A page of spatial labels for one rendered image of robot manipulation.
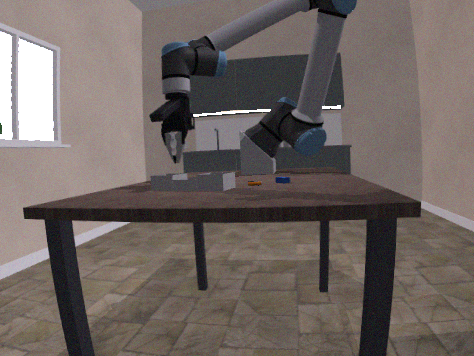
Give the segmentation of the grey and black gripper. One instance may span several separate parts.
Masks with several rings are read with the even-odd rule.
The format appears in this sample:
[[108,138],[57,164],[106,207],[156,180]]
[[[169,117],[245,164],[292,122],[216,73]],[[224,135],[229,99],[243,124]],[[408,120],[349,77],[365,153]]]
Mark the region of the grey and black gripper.
[[[176,160],[177,160],[177,163],[180,163],[183,150],[188,148],[188,142],[185,140],[188,130],[195,129],[195,122],[193,121],[193,126],[191,123],[191,118],[194,118],[194,114],[187,113],[187,112],[190,112],[189,97],[187,96],[187,93],[183,93],[183,92],[167,93],[165,94],[165,99],[166,100],[179,99],[180,104],[181,104],[181,106],[177,110],[175,110],[175,112],[172,113],[168,118],[166,118],[161,124],[162,125],[161,135],[162,135],[164,144],[174,164],[176,164]],[[176,131],[178,132],[175,134]],[[184,145],[185,147],[183,148]],[[176,155],[174,151],[176,151]]]

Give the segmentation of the blue 9v battery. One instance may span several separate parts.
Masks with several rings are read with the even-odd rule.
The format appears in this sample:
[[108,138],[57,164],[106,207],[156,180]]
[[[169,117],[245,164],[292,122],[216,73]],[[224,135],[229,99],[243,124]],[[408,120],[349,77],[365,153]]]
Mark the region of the blue 9v battery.
[[275,177],[276,183],[290,183],[290,177]]

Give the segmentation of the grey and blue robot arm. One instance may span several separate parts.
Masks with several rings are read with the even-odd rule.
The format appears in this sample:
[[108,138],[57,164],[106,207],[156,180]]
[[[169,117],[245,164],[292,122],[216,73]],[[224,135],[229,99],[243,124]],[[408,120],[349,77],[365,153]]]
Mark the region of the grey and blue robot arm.
[[162,93],[189,94],[190,75],[221,77],[227,66],[223,51],[299,11],[318,8],[298,105],[282,97],[244,132],[272,158],[283,140],[300,154],[313,155],[327,139],[321,113],[345,20],[356,4],[357,0],[274,0],[198,40],[168,43],[161,56]]

